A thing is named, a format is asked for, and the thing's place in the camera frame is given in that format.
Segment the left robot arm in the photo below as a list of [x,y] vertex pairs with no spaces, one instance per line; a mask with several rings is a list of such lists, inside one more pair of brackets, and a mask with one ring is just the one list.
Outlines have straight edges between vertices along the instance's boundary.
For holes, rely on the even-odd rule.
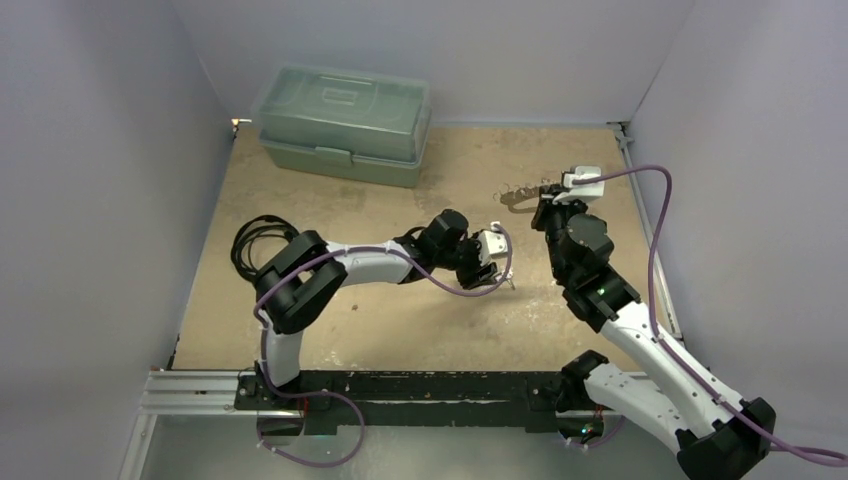
[[512,239],[493,222],[470,232],[467,218],[446,209],[429,224],[383,243],[352,245],[307,230],[287,236],[287,245],[251,277],[253,313],[261,325],[259,395],[272,408],[297,399],[305,330],[345,287],[428,280],[461,297],[488,295],[512,280]]

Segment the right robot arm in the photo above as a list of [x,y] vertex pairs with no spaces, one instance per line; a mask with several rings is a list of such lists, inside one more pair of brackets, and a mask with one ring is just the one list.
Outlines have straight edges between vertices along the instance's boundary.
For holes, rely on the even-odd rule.
[[552,276],[566,305],[594,332],[627,353],[650,382],[632,379],[588,350],[561,370],[555,408],[610,407],[660,440],[690,479],[741,479],[765,459],[776,413],[744,399],[698,363],[610,265],[607,224],[566,187],[539,189],[531,226],[545,235]]

